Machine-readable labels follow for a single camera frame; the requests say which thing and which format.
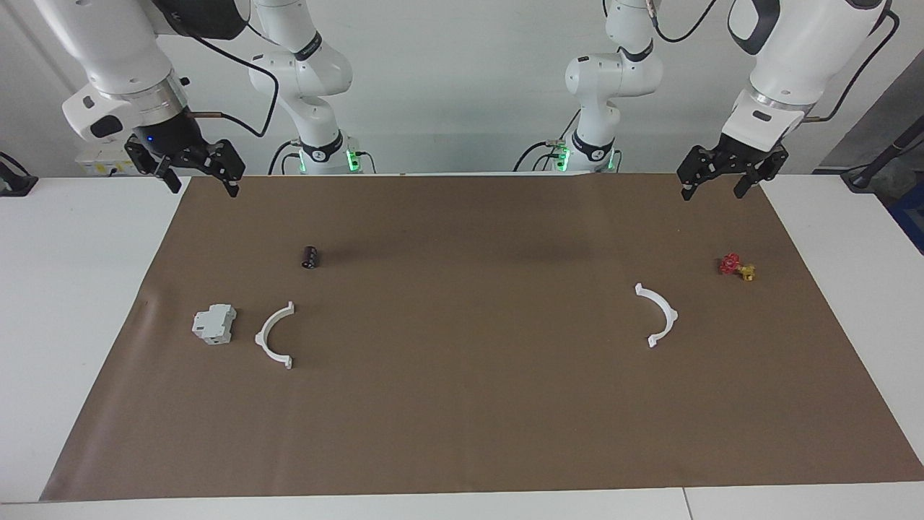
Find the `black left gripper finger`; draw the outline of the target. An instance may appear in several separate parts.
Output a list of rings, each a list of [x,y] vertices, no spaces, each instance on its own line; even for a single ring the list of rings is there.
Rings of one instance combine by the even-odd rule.
[[[718,152],[707,150],[703,146],[693,146],[687,153],[676,169],[684,201],[690,201],[700,185],[723,174],[722,168],[716,167],[718,155]]]
[[[773,180],[788,157],[788,149],[783,144],[773,146],[769,152],[749,152],[746,157],[740,157],[736,165],[741,170],[741,178],[733,188],[735,197],[742,199],[760,182]]]

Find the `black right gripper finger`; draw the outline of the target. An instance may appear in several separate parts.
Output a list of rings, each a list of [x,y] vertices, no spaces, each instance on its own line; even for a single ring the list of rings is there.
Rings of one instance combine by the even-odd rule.
[[[230,197],[240,192],[240,180],[245,172],[245,163],[228,139],[220,139],[208,145],[208,174],[217,178]]]
[[[155,157],[140,141],[126,141],[124,150],[139,174],[158,178],[169,191],[178,194],[182,183],[171,168],[170,157]]]

